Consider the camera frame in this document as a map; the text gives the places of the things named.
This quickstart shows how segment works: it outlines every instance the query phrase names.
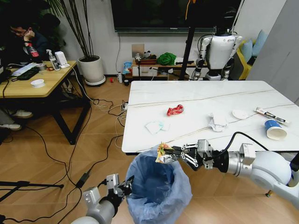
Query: television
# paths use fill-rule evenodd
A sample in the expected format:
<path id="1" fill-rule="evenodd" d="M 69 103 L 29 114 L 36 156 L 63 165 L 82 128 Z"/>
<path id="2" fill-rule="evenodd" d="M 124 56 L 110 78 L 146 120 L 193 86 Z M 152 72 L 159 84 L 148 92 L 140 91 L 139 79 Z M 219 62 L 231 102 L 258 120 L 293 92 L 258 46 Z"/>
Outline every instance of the television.
<path id="1" fill-rule="evenodd" d="M 212 32 L 227 11 L 235 11 L 226 22 L 231 28 L 242 0 L 197 0 L 192 5 L 196 32 Z M 188 32 L 185 20 L 188 0 L 111 0 L 116 32 L 180 33 Z"/>

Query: trash can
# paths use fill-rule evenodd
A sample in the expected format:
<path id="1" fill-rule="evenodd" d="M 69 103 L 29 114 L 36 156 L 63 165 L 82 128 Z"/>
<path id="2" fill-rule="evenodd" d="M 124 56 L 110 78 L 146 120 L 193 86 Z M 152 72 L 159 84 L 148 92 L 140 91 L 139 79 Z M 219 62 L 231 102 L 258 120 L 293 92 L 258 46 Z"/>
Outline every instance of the trash can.
<path id="1" fill-rule="evenodd" d="M 134 175 L 128 208 L 135 224 L 173 224 L 189 204 L 189 178 L 178 161 L 156 163 L 157 147 L 135 157 L 126 180 Z"/>

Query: red wrapper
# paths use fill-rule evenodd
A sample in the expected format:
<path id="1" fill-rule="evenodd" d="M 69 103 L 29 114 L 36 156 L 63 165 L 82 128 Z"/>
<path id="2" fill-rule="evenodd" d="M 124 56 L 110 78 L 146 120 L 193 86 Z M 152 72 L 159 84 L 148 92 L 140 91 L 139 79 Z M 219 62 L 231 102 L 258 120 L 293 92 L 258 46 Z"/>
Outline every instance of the red wrapper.
<path id="1" fill-rule="evenodd" d="M 184 107 L 179 104 L 177 107 L 175 108 L 169 108 L 167 111 L 167 116 L 171 116 L 171 115 L 175 115 L 175 114 L 180 114 L 184 111 Z"/>

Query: white plant pot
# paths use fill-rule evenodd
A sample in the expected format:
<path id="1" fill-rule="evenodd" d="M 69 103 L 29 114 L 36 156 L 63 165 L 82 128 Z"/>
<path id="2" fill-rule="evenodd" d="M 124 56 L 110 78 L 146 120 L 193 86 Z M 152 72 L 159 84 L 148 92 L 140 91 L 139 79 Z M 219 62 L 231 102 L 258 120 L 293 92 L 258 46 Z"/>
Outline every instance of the white plant pot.
<path id="1" fill-rule="evenodd" d="M 101 57 L 94 55 L 97 60 L 93 62 L 83 62 L 85 57 L 78 59 L 82 75 L 88 85 L 99 85 L 105 82 L 103 64 Z"/>

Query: white table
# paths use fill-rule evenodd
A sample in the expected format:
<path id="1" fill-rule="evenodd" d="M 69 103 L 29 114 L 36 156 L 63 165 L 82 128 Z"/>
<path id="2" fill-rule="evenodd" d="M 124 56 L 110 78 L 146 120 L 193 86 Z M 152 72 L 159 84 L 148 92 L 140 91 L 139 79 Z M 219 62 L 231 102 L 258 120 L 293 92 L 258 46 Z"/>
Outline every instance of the white table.
<path id="1" fill-rule="evenodd" d="M 178 104 L 184 106 L 184 112 L 168 117 L 168 108 Z M 254 112 L 257 106 L 291 121 L 289 126 L 283 126 L 288 133 L 284 140 L 267 138 L 264 123 L 268 118 Z M 232 115 L 233 109 L 252 116 L 238 120 Z M 209 114 L 215 111 L 220 111 L 229 122 L 220 133 L 207 127 Z M 196 143 L 198 139 L 207 139 L 214 149 L 222 150 L 236 131 L 248 134 L 271 151 L 298 151 L 298 116 L 299 108 L 263 81 L 134 81 L 122 151 L 142 152 L 161 142 L 181 146 Z M 145 125 L 156 120 L 170 122 L 170 129 L 151 134 Z M 239 150 L 242 143 L 252 143 L 256 151 L 263 150 L 242 135 L 236 135 L 229 150 Z"/>

